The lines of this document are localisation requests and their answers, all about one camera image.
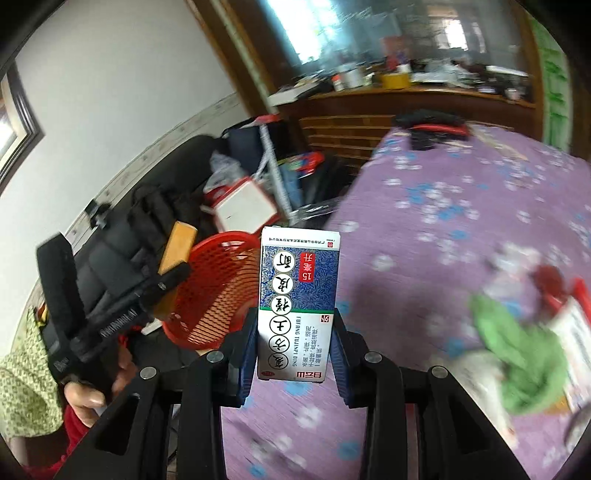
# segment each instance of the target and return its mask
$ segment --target black bag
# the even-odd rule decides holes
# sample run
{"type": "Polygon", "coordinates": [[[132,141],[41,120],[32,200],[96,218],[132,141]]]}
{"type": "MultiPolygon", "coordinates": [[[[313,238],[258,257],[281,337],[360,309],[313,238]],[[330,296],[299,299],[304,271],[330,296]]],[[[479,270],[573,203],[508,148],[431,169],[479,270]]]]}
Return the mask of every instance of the black bag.
{"type": "Polygon", "coordinates": [[[193,225],[199,231],[197,239],[212,235],[213,226],[201,210],[199,202],[187,193],[141,185],[132,194],[132,206],[127,221],[140,243],[160,256],[176,221],[193,225]]]}

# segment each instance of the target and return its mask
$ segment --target printed chinese characters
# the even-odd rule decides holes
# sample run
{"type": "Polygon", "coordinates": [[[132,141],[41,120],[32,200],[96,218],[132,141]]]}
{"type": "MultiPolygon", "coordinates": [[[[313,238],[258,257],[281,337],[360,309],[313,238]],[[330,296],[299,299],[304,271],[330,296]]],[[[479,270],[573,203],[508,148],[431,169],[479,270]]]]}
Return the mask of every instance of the printed chinese characters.
{"type": "Polygon", "coordinates": [[[283,335],[275,335],[269,340],[269,348],[276,353],[283,353],[290,347],[290,341],[283,335]]]}
{"type": "Polygon", "coordinates": [[[275,270],[281,273],[288,273],[296,266],[296,258],[290,252],[281,251],[273,257],[275,270]]]}
{"type": "Polygon", "coordinates": [[[298,280],[305,283],[314,281],[314,268],[316,264],[316,254],[303,252],[300,254],[300,272],[298,280]]]}
{"type": "Polygon", "coordinates": [[[273,278],[273,290],[276,293],[288,294],[294,287],[293,279],[284,273],[280,273],[273,278]]]}
{"type": "Polygon", "coordinates": [[[283,353],[272,353],[268,359],[269,366],[275,370],[283,370],[287,367],[289,360],[283,353]]]}
{"type": "Polygon", "coordinates": [[[269,328],[276,335],[285,335],[291,330],[291,321],[287,317],[273,317],[269,323],[269,328]]]}
{"type": "Polygon", "coordinates": [[[277,315],[287,315],[291,312],[291,300],[285,295],[278,295],[271,300],[271,310],[277,315]]]}

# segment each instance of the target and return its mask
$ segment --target wooden headboard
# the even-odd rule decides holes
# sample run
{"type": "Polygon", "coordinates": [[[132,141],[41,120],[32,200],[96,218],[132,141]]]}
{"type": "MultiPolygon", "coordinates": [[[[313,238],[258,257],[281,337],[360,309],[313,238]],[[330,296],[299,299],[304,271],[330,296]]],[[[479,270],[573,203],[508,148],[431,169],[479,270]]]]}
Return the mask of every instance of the wooden headboard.
{"type": "MultiPolygon", "coordinates": [[[[338,155],[359,168],[390,131],[393,119],[394,115],[310,116],[301,118],[299,124],[312,149],[338,155]]],[[[514,130],[489,122],[470,123],[514,130]]]]}
{"type": "Polygon", "coordinates": [[[314,95],[280,105],[279,111],[292,130],[301,133],[306,146],[334,153],[359,168],[392,128],[395,115],[421,108],[455,113],[467,121],[513,129],[537,140],[541,137],[537,105],[471,90],[359,88],[314,95]]]}

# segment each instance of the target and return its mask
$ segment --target red label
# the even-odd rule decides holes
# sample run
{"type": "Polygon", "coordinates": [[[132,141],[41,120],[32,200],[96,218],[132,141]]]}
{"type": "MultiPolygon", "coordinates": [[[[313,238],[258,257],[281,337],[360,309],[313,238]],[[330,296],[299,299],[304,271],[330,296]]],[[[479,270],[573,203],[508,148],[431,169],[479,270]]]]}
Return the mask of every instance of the red label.
{"type": "Polygon", "coordinates": [[[310,283],[314,281],[314,265],[316,254],[304,252],[300,254],[300,278],[301,282],[310,283]]]}
{"type": "Polygon", "coordinates": [[[322,372],[297,372],[297,378],[322,378],[322,372]]]}

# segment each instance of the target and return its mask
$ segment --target purple bedspread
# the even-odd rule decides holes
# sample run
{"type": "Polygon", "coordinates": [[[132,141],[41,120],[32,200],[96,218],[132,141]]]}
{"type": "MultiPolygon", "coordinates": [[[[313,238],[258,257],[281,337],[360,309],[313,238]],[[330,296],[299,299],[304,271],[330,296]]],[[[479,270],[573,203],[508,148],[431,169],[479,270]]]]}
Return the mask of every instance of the purple bedspread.
{"type": "MultiPolygon", "coordinates": [[[[342,234],[337,307],[346,325],[402,366],[426,369],[437,356],[482,346],[467,300],[491,279],[487,259],[503,242],[537,248],[567,279],[591,284],[587,164],[479,128],[498,144],[472,138],[413,152],[392,130],[327,226],[342,234]],[[527,160],[504,157],[507,145],[527,160]]],[[[528,318],[537,302],[527,282],[507,306],[528,318]]],[[[255,380],[245,407],[224,410],[230,480],[358,478],[365,412],[345,407],[330,366],[328,377],[322,385],[255,380]]],[[[532,479],[550,480],[566,460],[568,421],[513,419],[515,454],[532,479]]]]}

